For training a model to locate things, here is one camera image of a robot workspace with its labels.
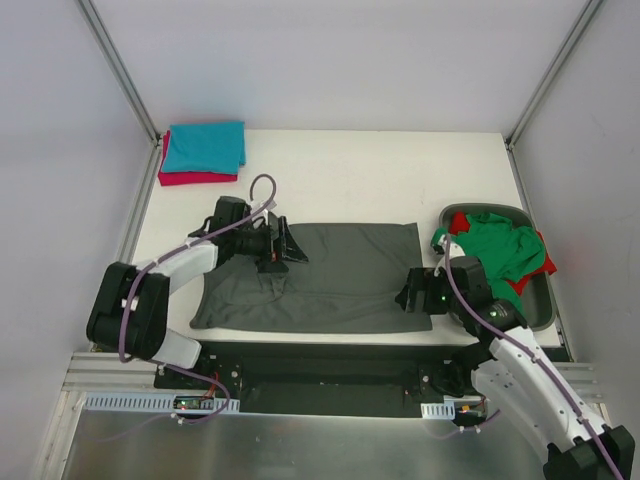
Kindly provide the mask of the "grey t-shirt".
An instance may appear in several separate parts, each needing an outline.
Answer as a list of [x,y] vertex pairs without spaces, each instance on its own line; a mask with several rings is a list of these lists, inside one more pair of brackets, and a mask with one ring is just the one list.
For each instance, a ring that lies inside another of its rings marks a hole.
[[390,334],[432,330],[425,313],[395,301],[422,264],[415,224],[294,224],[309,260],[261,273],[236,255],[204,276],[190,326],[299,334]]

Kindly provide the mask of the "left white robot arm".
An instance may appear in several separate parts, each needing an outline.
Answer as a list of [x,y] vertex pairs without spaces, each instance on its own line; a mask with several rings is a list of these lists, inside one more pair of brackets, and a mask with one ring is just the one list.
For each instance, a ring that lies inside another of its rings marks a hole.
[[188,388],[211,377],[211,354],[197,340],[168,326],[170,296],[193,279],[235,256],[246,256],[257,271],[282,277],[290,262],[307,263],[284,216],[267,206],[223,196],[214,213],[176,249],[140,265],[114,262],[105,271],[87,327],[87,338],[118,352],[121,359],[174,365]]

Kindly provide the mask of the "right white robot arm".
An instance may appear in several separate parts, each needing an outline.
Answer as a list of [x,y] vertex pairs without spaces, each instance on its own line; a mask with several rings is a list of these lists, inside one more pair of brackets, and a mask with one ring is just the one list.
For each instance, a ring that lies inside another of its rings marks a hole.
[[527,439],[547,479],[628,479],[636,442],[584,401],[537,342],[519,310],[496,298],[476,257],[413,268],[396,297],[408,313],[449,314],[475,337],[430,377],[438,393],[490,400]]

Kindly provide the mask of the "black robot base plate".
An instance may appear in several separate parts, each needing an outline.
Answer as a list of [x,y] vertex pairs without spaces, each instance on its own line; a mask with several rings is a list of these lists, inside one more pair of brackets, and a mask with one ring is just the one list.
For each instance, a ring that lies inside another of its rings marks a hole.
[[207,341],[193,374],[157,366],[153,385],[205,390],[240,403],[243,413],[418,418],[442,400],[460,346]]

